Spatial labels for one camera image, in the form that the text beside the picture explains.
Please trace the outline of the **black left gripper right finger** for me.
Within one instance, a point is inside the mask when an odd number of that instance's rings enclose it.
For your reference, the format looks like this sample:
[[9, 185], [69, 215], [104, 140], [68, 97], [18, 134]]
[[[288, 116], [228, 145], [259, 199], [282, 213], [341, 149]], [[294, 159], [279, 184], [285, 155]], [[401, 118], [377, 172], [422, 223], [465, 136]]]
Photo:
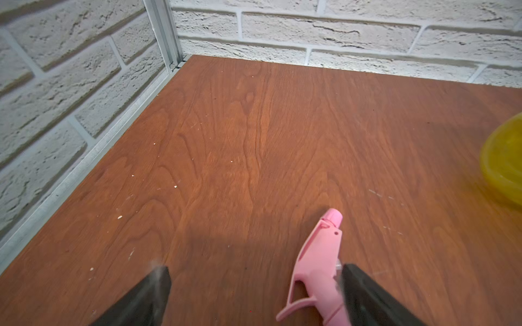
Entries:
[[352, 325], [425, 326], [355, 264], [343, 266], [341, 288]]

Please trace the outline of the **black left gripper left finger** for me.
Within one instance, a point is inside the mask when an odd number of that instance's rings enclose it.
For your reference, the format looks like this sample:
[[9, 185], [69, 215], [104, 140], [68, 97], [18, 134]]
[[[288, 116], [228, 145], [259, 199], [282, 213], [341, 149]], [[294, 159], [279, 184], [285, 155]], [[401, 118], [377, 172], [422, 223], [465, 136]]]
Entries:
[[171, 291], [167, 266], [158, 266], [92, 325], [161, 325]]

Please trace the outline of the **pink white spray bottle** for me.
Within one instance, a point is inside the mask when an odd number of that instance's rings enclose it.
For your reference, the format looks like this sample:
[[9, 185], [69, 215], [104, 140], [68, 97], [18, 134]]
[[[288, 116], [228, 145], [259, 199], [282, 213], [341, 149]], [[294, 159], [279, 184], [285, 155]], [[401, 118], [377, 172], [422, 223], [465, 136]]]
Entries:
[[301, 308], [314, 307], [324, 325], [351, 324], [336, 280], [342, 220], [338, 210], [329, 209], [315, 225], [296, 258], [287, 302], [276, 321]]

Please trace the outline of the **yellow spray bottle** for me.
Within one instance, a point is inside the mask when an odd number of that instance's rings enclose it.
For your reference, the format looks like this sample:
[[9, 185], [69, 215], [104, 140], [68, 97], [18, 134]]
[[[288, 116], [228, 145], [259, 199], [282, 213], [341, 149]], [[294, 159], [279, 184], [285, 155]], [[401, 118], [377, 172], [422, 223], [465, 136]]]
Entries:
[[481, 170], [487, 182], [516, 205], [521, 205], [521, 114], [489, 135], [481, 150]]

